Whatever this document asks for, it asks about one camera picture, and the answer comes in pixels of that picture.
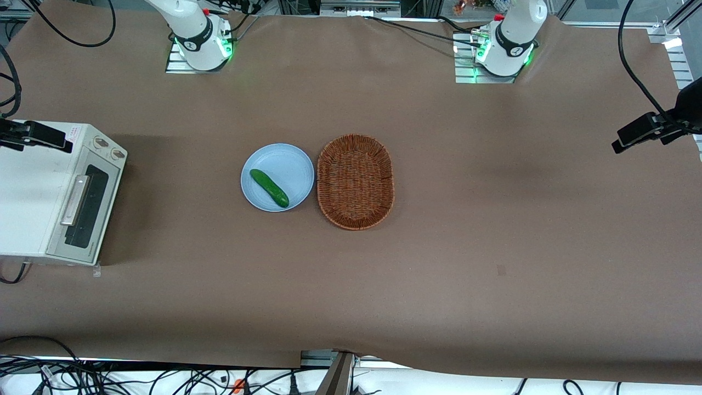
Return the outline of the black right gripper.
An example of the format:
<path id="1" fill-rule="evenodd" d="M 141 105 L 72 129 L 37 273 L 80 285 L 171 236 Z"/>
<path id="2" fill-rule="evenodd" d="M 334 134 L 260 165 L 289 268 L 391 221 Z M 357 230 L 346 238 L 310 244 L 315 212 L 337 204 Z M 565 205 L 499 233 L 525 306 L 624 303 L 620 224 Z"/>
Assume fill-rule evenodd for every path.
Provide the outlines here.
<path id="1" fill-rule="evenodd" d="M 28 128 L 24 123 L 1 119 L 1 146 L 10 149 L 23 149 L 28 145 Z"/>

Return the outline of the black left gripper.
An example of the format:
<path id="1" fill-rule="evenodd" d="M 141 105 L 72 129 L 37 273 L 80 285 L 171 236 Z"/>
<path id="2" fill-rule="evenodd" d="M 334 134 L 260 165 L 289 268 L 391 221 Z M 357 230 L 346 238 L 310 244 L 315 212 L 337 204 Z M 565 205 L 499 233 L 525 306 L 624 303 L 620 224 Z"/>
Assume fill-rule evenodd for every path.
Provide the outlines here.
<path id="1" fill-rule="evenodd" d="M 674 108 L 665 112 L 662 145 L 677 138 L 701 134 L 701 78 L 682 88 L 677 95 Z"/>

